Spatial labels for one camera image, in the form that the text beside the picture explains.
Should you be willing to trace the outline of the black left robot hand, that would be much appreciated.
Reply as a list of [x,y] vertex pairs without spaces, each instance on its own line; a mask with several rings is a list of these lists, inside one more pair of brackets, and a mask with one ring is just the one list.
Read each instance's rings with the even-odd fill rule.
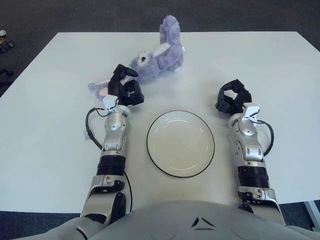
[[108,86],[107,93],[116,96],[118,104],[124,106],[135,106],[144,102],[140,84],[137,82],[139,74],[122,64],[119,64],[113,71]]

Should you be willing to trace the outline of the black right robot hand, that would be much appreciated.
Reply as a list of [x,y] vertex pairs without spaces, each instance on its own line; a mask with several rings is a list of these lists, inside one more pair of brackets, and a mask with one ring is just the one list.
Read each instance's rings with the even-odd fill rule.
[[[225,95],[225,91],[233,91],[236,94],[236,98],[233,99],[232,97]],[[219,89],[215,108],[219,112],[234,115],[243,112],[244,103],[251,102],[252,96],[250,92],[245,89],[245,85],[243,83],[238,79],[235,79],[224,84]]]

